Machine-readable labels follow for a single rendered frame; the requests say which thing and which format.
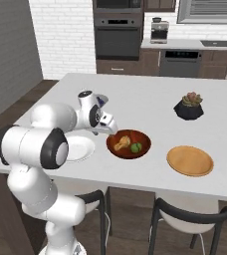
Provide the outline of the grey dishwasher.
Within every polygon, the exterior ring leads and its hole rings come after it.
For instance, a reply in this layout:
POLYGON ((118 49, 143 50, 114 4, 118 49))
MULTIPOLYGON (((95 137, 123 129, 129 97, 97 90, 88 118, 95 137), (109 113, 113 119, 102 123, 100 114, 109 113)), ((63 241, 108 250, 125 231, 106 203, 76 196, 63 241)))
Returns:
POLYGON ((159 62, 161 77, 197 78, 202 52, 198 50, 162 50, 159 62))

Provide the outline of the brown narrow base cupboard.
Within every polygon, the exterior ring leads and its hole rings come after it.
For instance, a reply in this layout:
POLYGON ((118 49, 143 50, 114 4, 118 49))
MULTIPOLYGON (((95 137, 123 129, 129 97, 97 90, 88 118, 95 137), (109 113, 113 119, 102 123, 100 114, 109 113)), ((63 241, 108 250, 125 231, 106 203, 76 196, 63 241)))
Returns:
POLYGON ((144 76, 157 76, 159 73, 160 51, 155 49, 140 50, 141 73, 144 76))

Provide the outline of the built-in dark microwave oven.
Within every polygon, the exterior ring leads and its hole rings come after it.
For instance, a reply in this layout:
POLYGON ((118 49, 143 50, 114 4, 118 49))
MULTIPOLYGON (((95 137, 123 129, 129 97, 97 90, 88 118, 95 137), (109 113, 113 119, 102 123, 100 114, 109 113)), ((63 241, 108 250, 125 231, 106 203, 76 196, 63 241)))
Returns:
POLYGON ((93 0, 93 6, 97 13, 138 13, 142 0, 93 0))

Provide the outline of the round wooden plate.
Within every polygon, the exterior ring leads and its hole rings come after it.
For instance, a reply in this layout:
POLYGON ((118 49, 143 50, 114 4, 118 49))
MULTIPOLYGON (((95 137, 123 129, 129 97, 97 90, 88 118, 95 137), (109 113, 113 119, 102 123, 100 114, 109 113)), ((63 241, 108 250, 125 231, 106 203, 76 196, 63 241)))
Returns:
POLYGON ((180 145, 172 148, 166 156, 169 166, 187 176, 204 176, 210 173, 214 167, 212 157, 204 150, 180 145))

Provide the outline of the black chair with white seat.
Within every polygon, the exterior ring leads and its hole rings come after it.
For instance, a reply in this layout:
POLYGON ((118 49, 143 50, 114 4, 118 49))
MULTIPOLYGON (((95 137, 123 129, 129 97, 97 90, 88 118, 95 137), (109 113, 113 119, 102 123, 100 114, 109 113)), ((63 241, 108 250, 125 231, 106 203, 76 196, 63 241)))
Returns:
POLYGON ((94 210, 99 212, 101 255, 107 255, 108 239, 113 234, 110 189, 107 188, 105 191, 98 189, 90 193, 79 194, 78 197, 85 202, 88 213, 94 210))
POLYGON ((195 198, 186 195, 155 194, 149 230, 148 255, 153 255, 159 221, 183 233, 191 234, 193 249, 200 237, 202 252, 205 252, 202 234, 214 229, 209 255, 216 255, 223 223, 227 220, 227 206, 219 209, 219 201, 195 198))

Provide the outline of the red-brown bowl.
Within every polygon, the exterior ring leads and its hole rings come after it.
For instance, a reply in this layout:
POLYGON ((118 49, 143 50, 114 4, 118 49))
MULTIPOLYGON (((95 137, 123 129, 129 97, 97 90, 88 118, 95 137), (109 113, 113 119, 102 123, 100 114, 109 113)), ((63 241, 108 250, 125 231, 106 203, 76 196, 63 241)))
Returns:
POLYGON ((145 133, 135 129, 121 129, 116 134, 111 134, 107 138, 108 150, 116 157, 124 159, 135 159, 142 157, 149 151, 150 146, 151 146, 150 138, 145 133), (129 147, 115 151, 114 146, 125 135, 127 135, 130 138, 129 147), (140 142, 142 144, 142 149, 138 153, 132 153, 130 151, 130 146, 135 142, 140 142))

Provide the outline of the brown drawer under oven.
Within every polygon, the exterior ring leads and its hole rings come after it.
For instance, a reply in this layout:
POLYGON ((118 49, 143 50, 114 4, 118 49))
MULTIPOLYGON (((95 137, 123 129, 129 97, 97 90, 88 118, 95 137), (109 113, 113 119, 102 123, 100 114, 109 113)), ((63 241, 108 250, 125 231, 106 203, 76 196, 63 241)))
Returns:
POLYGON ((96 60, 98 74, 132 75, 141 74, 139 61, 96 60))

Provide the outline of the window with grey blinds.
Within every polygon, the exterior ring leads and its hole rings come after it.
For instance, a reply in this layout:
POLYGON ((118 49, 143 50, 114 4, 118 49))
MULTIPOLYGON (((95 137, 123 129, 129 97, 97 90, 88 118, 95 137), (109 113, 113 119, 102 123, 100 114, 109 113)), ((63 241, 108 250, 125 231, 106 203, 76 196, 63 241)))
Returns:
POLYGON ((178 24, 227 24, 227 0, 180 0, 178 24))

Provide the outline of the brown wall cupboard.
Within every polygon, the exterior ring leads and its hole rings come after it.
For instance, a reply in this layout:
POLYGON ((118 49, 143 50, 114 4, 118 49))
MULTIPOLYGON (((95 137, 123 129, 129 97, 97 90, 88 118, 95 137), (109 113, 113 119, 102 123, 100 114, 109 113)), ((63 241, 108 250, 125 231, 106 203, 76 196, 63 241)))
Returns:
POLYGON ((176 0, 144 0, 145 12, 174 12, 176 0))

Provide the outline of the silver coffee machine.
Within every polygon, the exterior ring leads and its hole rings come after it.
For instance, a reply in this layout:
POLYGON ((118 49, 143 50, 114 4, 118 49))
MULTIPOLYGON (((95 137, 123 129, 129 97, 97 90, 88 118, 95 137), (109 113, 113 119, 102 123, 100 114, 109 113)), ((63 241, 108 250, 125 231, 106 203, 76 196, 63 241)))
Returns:
POLYGON ((154 17, 151 22, 150 42, 157 44, 166 44, 169 23, 163 21, 160 17, 154 17))

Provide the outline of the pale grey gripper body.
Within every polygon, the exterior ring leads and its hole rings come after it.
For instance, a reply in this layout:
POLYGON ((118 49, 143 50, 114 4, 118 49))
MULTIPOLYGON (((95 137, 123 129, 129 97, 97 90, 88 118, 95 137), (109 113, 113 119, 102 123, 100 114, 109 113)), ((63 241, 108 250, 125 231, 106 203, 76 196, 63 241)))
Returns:
POLYGON ((118 131, 114 116, 110 114, 104 114, 99 122, 99 129, 101 132, 107 134, 116 134, 118 131))

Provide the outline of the white plate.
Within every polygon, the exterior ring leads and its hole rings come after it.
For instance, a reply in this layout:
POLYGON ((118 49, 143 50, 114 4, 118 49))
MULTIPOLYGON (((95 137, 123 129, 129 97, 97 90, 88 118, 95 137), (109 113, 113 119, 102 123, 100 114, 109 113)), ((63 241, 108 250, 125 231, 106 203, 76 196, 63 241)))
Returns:
POLYGON ((95 143, 85 136, 68 136, 69 153, 67 161, 78 162, 90 157, 95 151, 95 143))

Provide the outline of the brown base cupboards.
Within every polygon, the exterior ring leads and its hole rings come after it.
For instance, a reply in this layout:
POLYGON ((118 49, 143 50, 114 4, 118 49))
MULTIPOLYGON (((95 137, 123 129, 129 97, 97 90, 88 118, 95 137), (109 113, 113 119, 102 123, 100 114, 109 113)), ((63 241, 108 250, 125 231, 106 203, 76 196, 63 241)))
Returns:
POLYGON ((227 51, 203 51, 198 77, 227 80, 227 51))

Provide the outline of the green lime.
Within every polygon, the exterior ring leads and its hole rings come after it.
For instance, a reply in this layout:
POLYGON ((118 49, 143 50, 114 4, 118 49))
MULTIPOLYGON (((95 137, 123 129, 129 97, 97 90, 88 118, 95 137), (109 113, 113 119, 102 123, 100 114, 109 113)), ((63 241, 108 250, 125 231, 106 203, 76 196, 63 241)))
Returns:
POLYGON ((132 153, 138 153, 142 149, 142 144, 140 142, 135 142, 130 146, 130 151, 132 153))

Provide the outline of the dark sink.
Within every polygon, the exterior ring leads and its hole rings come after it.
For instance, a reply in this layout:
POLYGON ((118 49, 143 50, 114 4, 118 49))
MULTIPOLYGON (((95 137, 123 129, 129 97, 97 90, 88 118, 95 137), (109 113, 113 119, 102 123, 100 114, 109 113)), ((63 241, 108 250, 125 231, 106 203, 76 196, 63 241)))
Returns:
POLYGON ((201 40, 200 42, 204 47, 227 47, 227 41, 201 40))

